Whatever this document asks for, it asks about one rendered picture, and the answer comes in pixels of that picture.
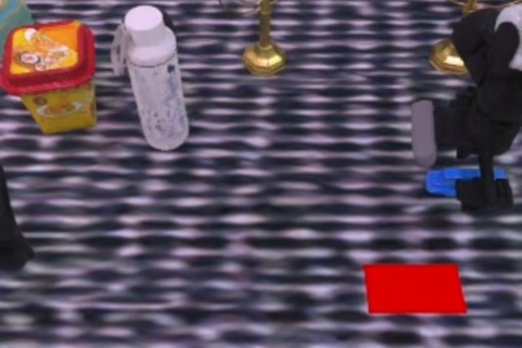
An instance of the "blue brush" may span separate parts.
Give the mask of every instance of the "blue brush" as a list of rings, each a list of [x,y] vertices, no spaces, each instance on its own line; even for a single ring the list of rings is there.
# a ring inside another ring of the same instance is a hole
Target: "blue brush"
[[[505,179],[506,171],[495,168],[495,179]],[[432,195],[456,197],[455,188],[458,179],[473,179],[480,177],[479,168],[448,167],[445,169],[428,170],[426,175],[426,190]]]

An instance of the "white bottle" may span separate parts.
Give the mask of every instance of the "white bottle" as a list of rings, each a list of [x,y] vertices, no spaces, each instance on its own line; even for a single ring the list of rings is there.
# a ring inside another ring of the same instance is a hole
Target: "white bottle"
[[[173,150],[188,137],[176,37],[152,6],[127,12],[120,34],[120,42],[116,36],[113,43],[113,66],[121,74],[126,63],[144,137],[157,150]]]

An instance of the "striped tablecloth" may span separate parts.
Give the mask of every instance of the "striped tablecloth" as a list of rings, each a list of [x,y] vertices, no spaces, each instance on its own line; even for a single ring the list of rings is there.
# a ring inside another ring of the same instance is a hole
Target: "striped tablecloth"
[[[467,85],[427,63],[459,9],[283,2],[273,36],[290,63],[262,78],[240,61],[255,19],[154,1],[177,25],[191,119],[164,153],[108,61],[140,3],[29,2],[36,20],[93,28],[99,124],[43,136],[0,99],[0,159],[38,254],[0,275],[2,348],[522,346],[521,208],[470,215],[426,196],[410,151],[410,102]],[[521,147],[499,160],[515,191]],[[468,315],[369,316],[362,265],[386,261],[458,263]]]

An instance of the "white bottle cap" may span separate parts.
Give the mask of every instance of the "white bottle cap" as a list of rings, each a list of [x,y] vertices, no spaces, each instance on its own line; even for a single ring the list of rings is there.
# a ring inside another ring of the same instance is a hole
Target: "white bottle cap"
[[[126,13],[124,25],[135,45],[160,43],[166,35],[163,14],[152,6],[138,6]]]

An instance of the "yellow container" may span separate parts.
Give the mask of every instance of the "yellow container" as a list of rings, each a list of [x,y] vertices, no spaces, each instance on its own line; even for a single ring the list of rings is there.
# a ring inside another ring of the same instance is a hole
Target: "yellow container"
[[[7,36],[2,87],[21,97],[44,134],[96,123],[95,45],[76,20],[20,26]]]

